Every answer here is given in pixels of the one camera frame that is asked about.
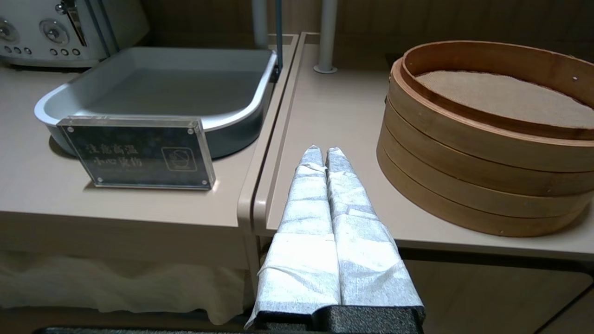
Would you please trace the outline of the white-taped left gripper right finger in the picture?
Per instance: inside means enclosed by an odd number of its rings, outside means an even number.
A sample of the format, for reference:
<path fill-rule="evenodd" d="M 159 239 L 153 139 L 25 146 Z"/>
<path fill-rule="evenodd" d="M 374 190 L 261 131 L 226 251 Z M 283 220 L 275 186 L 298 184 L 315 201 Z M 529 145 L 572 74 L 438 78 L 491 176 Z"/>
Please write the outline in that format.
<path fill-rule="evenodd" d="M 342 304 L 423 310 L 394 237 L 375 213 L 346 154 L 329 148 L 326 168 Z"/>

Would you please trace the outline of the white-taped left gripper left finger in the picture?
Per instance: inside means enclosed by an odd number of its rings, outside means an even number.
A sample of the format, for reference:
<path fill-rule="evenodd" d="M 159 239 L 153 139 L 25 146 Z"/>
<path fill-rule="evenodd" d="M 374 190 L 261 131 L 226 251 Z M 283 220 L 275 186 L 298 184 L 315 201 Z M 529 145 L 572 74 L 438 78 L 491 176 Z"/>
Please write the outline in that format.
<path fill-rule="evenodd" d="M 245 328 L 265 315 L 309 319 L 341 302 L 339 260 L 329 211 L 327 176 L 318 146 L 303 154 L 265 261 L 258 292 Z"/>

